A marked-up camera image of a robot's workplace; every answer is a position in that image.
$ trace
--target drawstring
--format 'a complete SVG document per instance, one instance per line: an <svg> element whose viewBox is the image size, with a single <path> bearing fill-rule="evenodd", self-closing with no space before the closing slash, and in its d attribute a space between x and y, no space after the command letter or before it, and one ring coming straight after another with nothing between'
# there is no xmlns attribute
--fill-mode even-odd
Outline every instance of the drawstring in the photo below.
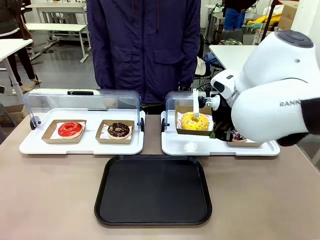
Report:
<svg viewBox="0 0 320 240"><path fill-rule="evenodd" d="M159 5L158 5L158 0L156 1L156 32L159 32Z"/></svg>
<svg viewBox="0 0 320 240"><path fill-rule="evenodd" d="M135 20L135 2L132 0L132 16L131 16L131 22Z"/></svg>

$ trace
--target person's leg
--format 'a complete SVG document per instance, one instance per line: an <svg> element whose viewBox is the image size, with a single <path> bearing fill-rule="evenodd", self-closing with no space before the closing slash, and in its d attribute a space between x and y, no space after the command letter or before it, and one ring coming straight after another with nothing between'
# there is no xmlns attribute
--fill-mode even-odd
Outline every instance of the person's leg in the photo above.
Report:
<svg viewBox="0 0 320 240"><path fill-rule="evenodd" d="M14 34L11 34L10 36L12 36L15 39L22 39L23 38L21 30L17 31ZM34 69L32 67L32 64L31 64L31 61L30 61L30 58L29 58L29 55L27 52L27 49L25 47L23 47L20 50L18 50L16 53L20 59L20 62L22 64L26 74L28 75L28 78L32 82L34 82L36 84L40 84L42 81L38 80L38 78L34 72Z"/></svg>
<svg viewBox="0 0 320 240"><path fill-rule="evenodd" d="M27 49L23 47L20 50L18 50L16 53L29 79L30 80L35 79L36 75L35 75L34 69L32 68Z"/></svg>
<svg viewBox="0 0 320 240"><path fill-rule="evenodd" d="M19 84L19 86L21 87L23 84L21 83L21 78L18 73L15 54L11 54L7 58L8 58L10 66L11 66L12 72L14 74L14 77L15 77L17 83Z"/></svg>

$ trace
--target person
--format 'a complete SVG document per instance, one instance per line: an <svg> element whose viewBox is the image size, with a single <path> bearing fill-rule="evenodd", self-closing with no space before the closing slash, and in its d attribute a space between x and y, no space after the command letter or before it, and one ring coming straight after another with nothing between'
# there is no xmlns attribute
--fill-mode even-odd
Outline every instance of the person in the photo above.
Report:
<svg viewBox="0 0 320 240"><path fill-rule="evenodd" d="M22 3L17 2L17 0L0 0L0 39L23 39L23 33L25 29L20 29L17 22L17 18L21 19L20 13L18 11L21 8ZM32 64L29 59L27 49L25 47L18 50L17 55L20 59L22 66L25 69L27 76L30 81L40 84L42 81L38 79L34 72ZM14 77L18 82L22 92L28 92L31 88L24 86L21 82L21 78L18 73L17 63L15 53L7 57L10 66L12 68Z"/></svg>
<svg viewBox="0 0 320 240"><path fill-rule="evenodd" d="M250 8L257 0L225 0L223 16L224 31L234 31L241 29L245 21L246 10Z"/></svg>
<svg viewBox="0 0 320 240"><path fill-rule="evenodd" d="M193 82L201 0L88 0L95 80L101 89L136 90L164 110L166 94Z"/></svg>

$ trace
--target red glazed donut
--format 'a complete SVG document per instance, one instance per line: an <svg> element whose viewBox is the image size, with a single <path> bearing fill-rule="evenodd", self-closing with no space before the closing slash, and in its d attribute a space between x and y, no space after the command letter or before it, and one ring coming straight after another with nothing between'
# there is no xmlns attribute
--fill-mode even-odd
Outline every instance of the red glazed donut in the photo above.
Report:
<svg viewBox="0 0 320 240"><path fill-rule="evenodd" d="M63 139L75 139L82 132L82 125L78 122L66 122L58 129L58 134Z"/></svg>

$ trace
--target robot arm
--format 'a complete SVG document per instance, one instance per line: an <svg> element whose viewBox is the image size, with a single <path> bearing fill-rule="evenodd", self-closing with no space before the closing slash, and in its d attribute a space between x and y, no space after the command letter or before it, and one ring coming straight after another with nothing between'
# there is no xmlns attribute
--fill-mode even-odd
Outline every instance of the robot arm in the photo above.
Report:
<svg viewBox="0 0 320 240"><path fill-rule="evenodd" d="M211 80L219 95L199 99L213 117L228 121L256 142L296 144L320 134L320 71L315 47L294 31L271 33L241 73L225 70Z"/></svg>
<svg viewBox="0 0 320 240"><path fill-rule="evenodd" d="M296 133L319 134L318 89L319 86L297 79L250 88L241 93L232 106L233 125L256 142L278 140Z"/></svg>

